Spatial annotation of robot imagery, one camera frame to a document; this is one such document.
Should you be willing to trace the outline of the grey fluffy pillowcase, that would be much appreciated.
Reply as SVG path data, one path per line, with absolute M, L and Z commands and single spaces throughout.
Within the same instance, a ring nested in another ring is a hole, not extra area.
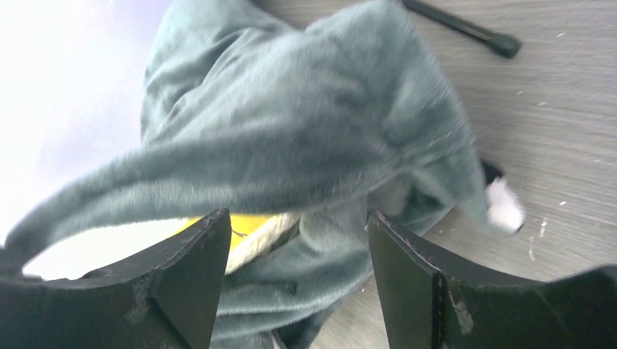
M 174 1 L 140 125 L 137 151 L 38 205 L 5 249 L 25 262 L 90 228 L 296 214 L 292 239 L 226 277 L 213 348 L 308 348 L 372 274 L 371 212 L 420 235 L 454 207 L 489 222 L 471 124 L 396 1 L 303 30 L 251 1 Z

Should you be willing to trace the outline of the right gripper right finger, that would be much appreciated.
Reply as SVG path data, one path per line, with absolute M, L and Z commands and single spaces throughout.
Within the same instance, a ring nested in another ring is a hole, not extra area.
M 556 281 L 476 264 L 375 213 L 370 253 L 391 348 L 614 348 L 616 267 Z

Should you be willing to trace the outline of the white yellow black pillow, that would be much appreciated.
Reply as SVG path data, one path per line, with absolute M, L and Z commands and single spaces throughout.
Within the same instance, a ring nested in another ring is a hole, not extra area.
M 518 232 L 526 221 L 526 211 L 495 164 L 482 160 L 488 218 L 497 228 Z M 278 216 L 231 216 L 231 246 L 226 273 L 231 273 L 268 251 L 294 226 L 293 214 Z M 86 273 L 118 262 L 174 236 L 197 222 L 196 218 L 154 220 L 127 225 L 93 228 L 53 244 L 28 261 L 25 276 L 45 281 L 78 279 Z

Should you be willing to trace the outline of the black folding tripod stand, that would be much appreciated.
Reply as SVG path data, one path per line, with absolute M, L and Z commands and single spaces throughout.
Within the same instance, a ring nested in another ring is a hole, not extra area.
M 402 3 L 411 12 L 467 35 L 481 42 L 501 57 L 512 59 L 522 47 L 522 42 L 514 36 L 494 32 L 423 1 L 403 0 Z

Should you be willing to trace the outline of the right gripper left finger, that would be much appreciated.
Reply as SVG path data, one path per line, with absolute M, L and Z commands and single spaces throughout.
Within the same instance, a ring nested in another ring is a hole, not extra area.
M 42 281 L 1 253 L 6 349 L 208 348 L 231 242 L 219 209 L 76 280 Z

